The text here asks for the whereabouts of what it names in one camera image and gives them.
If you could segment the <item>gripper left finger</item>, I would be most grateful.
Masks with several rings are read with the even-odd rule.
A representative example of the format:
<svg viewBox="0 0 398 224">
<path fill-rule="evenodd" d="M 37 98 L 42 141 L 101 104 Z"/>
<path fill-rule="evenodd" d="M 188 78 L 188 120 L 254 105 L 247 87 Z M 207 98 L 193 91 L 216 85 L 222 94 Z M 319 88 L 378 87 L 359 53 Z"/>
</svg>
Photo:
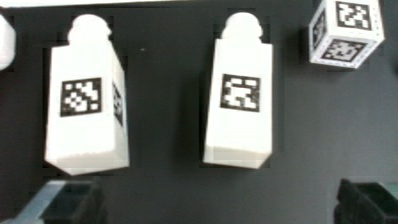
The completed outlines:
<svg viewBox="0 0 398 224">
<path fill-rule="evenodd" d="M 99 184 L 92 180 L 51 180 L 10 224 L 108 224 Z"/>
</svg>

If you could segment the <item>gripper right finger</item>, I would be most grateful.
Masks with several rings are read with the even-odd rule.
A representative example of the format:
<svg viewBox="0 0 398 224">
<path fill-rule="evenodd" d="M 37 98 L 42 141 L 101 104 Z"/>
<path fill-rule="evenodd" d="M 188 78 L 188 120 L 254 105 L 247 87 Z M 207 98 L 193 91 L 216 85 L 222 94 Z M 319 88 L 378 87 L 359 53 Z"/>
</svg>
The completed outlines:
<svg viewBox="0 0 398 224">
<path fill-rule="evenodd" d="M 334 224 L 398 224 L 398 183 L 341 180 Z"/>
</svg>

